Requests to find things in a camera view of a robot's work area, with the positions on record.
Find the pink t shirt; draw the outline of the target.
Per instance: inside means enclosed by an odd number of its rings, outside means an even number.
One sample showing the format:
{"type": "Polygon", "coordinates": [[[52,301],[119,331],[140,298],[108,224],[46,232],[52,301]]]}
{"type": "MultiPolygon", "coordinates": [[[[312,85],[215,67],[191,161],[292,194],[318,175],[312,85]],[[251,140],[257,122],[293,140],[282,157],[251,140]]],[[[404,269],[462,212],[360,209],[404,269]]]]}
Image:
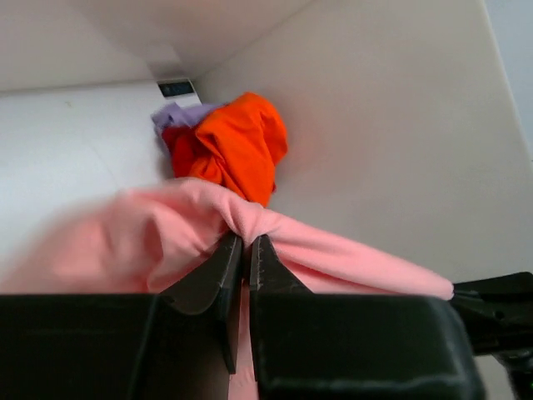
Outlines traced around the pink t shirt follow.
{"type": "Polygon", "coordinates": [[[1,290],[159,293],[193,271],[222,237],[249,248],[270,238],[281,262],[314,293],[453,296],[452,283],[365,244],[308,226],[196,178],[123,192],[60,217],[16,251],[1,290]]]}

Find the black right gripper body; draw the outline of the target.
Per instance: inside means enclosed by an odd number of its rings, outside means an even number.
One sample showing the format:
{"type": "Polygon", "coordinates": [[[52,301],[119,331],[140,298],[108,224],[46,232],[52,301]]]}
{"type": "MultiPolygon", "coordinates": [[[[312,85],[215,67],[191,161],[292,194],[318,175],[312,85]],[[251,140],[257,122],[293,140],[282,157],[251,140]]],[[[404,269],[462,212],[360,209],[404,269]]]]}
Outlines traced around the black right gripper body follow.
{"type": "Polygon", "coordinates": [[[456,283],[451,306],[476,355],[532,349],[530,272],[456,283]]]}

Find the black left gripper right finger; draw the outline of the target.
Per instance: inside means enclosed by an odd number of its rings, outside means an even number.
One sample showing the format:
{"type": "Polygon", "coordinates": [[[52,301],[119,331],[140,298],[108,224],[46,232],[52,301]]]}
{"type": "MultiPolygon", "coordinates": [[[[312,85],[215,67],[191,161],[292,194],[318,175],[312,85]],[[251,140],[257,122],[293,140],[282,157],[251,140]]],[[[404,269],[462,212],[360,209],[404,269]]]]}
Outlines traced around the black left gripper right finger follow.
{"type": "Polygon", "coordinates": [[[252,244],[249,288],[251,294],[311,294],[281,262],[268,235],[261,235],[252,244]]]}

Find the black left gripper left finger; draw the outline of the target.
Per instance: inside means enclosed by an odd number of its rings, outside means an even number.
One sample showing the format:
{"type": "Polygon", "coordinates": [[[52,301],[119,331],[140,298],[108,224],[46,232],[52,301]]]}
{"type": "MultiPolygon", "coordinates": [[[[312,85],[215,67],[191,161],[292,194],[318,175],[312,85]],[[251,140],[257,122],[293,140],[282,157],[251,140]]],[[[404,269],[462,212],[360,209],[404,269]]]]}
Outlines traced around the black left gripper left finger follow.
{"type": "Polygon", "coordinates": [[[226,234],[201,265],[162,292],[170,304],[187,316],[212,313],[217,321],[238,315],[242,280],[242,240],[226,234]]]}

